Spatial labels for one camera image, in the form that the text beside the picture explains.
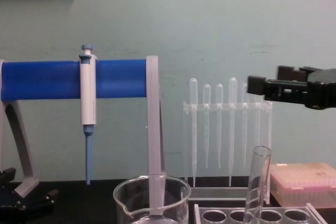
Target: clear acrylic rack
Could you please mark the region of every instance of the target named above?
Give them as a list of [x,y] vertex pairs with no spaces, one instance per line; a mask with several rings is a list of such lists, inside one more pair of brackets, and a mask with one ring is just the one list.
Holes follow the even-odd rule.
[[[195,204],[195,224],[240,224],[243,223],[244,208],[207,208]],[[305,207],[283,208],[265,207],[261,211],[261,220],[248,224],[327,224],[322,216],[310,204]]]
[[[198,86],[192,78],[189,101],[183,103],[184,176],[193,177],[191,200],[245,200],[247,188],[231,187],[231,178],[248,176],[255,146],[271,148],[272,103],[247,94],[247,84],[234,77],[224,84]],[[218,176],[228,176],[229,187],[197,187],[197,177]]]

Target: pipette tip box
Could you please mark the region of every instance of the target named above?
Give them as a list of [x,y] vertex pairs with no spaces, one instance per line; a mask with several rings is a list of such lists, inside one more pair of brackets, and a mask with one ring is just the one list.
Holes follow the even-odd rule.
[[272,164],[271,193],[282,207],[336,207],[336,169],[325,163]]

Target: blue cylinder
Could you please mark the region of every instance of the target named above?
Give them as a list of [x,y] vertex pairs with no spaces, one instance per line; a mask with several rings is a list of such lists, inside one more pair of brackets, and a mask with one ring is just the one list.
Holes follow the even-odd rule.
[[[2,101],[79,99],[78,61],[5,62]],[[146,60],[98,60],[97,98],[146,97]]]

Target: glass beaker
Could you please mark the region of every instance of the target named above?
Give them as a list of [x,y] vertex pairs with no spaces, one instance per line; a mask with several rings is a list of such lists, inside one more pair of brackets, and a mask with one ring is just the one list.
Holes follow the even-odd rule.
[[188,224],[190,186],[166,175],[146,175],[119,184],[113,197],[118,224]]
[[244,223],[260,223],[261,210],[264,204],[271,150],[265,146],[257,146],[253,150],[250,176],[245,203]]

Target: gray stand leg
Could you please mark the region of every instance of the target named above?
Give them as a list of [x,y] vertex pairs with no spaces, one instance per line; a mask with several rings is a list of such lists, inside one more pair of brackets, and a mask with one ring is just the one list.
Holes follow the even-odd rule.
[[[146,59],[146,92],[148,121],[148,171],[150,175],[164,174],[163,136],[160,105],[159,63],[157,56]],[[149,178],[149,205],[157,209],[164,206],[164,177]],[[151,215],[161,215],[152,210]]]
[[19,154],[24,179],[15,191],[22,197],[26,197],[38,184],[38,179],[34,175],[32,157],[28,145],[25,127],[23,124],[20,107],[17,101],[5,103],[0,109],[0,130],[2,132],[4,112],[7,115],[10,128],[12,129],[15,144]]

